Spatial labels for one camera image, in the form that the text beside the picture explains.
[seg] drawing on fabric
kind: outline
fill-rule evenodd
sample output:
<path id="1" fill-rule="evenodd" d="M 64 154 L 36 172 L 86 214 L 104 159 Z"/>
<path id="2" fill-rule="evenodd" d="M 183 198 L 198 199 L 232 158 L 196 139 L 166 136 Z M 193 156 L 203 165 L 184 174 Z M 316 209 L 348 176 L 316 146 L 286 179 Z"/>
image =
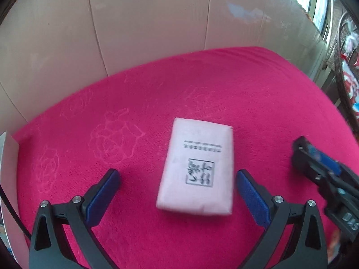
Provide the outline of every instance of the drawing on fabric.
<path id="1" fill-rule="evenodd" d="M 57 177 L 59 170 L 59 156 L 57 150 L 44 147 L 44 152 L 32 164 L 35 185 L 40 194 L 48 193 Z"/>
<path id="2" fill-rule="evenodd" d="M 89 105 L 92 96 L 93 91 L 90 89 L 80 91 L 76 95 L 71 96 L 64 103 L 60 115 L 66 119 L 70 119 L 82 113 L 86 106 Z"/>
<path id="3" fill-rule="evenodd" d="M 89 148 L 96 158 L 107 164 L 120 163 L 131 158 L 138 140 L 145 133 L 125 119 L 129 110 L 105 113 L 105 122 L 97 125 L 90 134 Z"/>

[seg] white tissue pack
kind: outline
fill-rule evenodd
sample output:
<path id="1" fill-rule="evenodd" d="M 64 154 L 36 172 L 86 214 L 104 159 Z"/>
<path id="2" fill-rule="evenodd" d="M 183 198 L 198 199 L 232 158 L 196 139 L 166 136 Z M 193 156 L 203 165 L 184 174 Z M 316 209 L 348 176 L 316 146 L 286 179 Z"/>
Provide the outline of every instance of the white tissue pack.
<path id="1" fill-rule="evenodd" d="M 233 172 L 231 126 L 175 118 L 156 206 L 195 215 L 230 215 Z"/>

